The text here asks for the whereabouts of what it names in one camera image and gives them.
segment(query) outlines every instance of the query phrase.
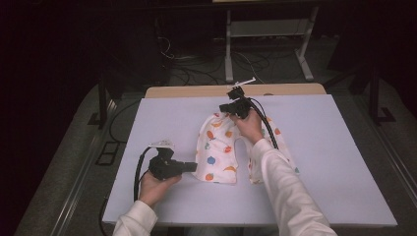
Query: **folded cloth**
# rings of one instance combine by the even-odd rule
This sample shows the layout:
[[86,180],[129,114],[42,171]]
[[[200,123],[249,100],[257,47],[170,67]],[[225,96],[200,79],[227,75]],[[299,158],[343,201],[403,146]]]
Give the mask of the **folded cloth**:
[[[268,118],[268,123],[274,132],[279,150],[287,157],[294,171],[298,173],[298,168],[288,151],[280,131]],[[262,124],[265,139],[271,142],[265,124]],[[251,157],[253,145],[243,136],[234,122],[229,118],[228,113],[214,113],[206,119],[203,124],[197,141],[196,162],[197,170],[194,176],[199,180],[213,183],[235,184],[238,163],[235,156],[234,144],[238,139],[242,139],[249,155],[249,179],[251,183],[262,183],[261,164],[256,163]]]

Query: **gray carpet floor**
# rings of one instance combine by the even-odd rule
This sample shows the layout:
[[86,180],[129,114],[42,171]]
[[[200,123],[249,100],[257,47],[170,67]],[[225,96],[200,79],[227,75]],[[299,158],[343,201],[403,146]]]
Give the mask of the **gray carpet floor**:
[[[300,39],[274,40],[279,43],[272,53],[259,49],[253,51],[242,46],[245,43],[239,45],[236,42],[232,54],[236,81],[251,79],[255,71],[256,76],[266,84],[305,83],[293,55],[294,48],[301,43]],[[339,73],[327,70],[336,44],[337,38],[314,39],[310,42],[306,58],[315,82],[323,84]],[[176,62],[169,85],[224,84],[224,54],[221,51],[216,53],[211,59],[199,57]],[[249,63],[245,63],[247,60],[251,61],[252,68]],[[396,122],[376,126],[367,113],[368,92],[365,90],[363,94],[352,95],[347,89],[350,81],[351,78],[348,78],[340,82],[328,89],[328,93],[332,94],[398,226],[335,226],[334,229],[339,235],[346,236],[413,235],[417,232],[417,208],[390,157],[393,152],[400,156],[415,179],[417,121],[402,105],[395,89],[381,81],[380,106],[387,107]],[[123,142],[129,138],[136,110],[143,97],[140,92],[127,92],[121,99],[112,101],[109,105],[109,120],[102,130],[98,130],[97,126],[88,125],[90,116],[98,111],[97,88],[91,90],[74,116],[16,235],[103,235],[99,227],[100,210],[112,188],[123,156]],[[115,146],[111,142],[115,140],[120,142],[120,146],[115,151],[114,163],[95,164],[99,158],[101,162],[110,161],[111,155],[102,154],[102,151],[106,145],[107,151],[114,151]],[[103,224],[102,227],[107,235],[111,235],[113,225]],[[165,233],[165,228],[156,227],[154,230],[154,235]]]

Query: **white tabletop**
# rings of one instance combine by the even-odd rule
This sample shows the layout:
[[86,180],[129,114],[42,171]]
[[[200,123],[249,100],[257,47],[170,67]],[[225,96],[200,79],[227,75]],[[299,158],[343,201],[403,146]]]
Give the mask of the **white tabletop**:
[[[300,178],[332,225],[396,225],[391,211],[356,147],[331,95],[252,96],[280,129],[300,169]],[[229,103],[227,96],[145,98],[103,217],[115,222],[133,203],[140,154],[148,144],[170,139],[173,159],[194,161],[205,120]],[[275,224],[263,185],[249,183],[243,141],[236,143],[238,183],[204,183],[190,173],[172,187],[155,211],[160,225]],[[156,156],[151,149],[142,172]]]

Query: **person's left hand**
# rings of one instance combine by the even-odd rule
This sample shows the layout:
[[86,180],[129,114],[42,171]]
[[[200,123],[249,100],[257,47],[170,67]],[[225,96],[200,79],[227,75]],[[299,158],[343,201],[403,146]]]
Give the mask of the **person's left hand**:
[[154,208],[166,191],[173,184],[181,180],[181,175],[166,179],[158,180],[150,172],[147,172],[141,181],[141,192],[139,193],[139,200],[144,202],[146,205]]

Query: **white sleeve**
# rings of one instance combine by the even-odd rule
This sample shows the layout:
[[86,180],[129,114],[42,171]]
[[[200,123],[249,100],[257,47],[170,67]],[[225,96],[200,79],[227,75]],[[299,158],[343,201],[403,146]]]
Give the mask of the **white sleeve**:
[[130,210],[117,220],[113,235],[150,235],[156,221],[156,214],[148,205],[135,201]]
[[336,235],[285,156],[265,139],[252,149],[260,163],[279,235]]

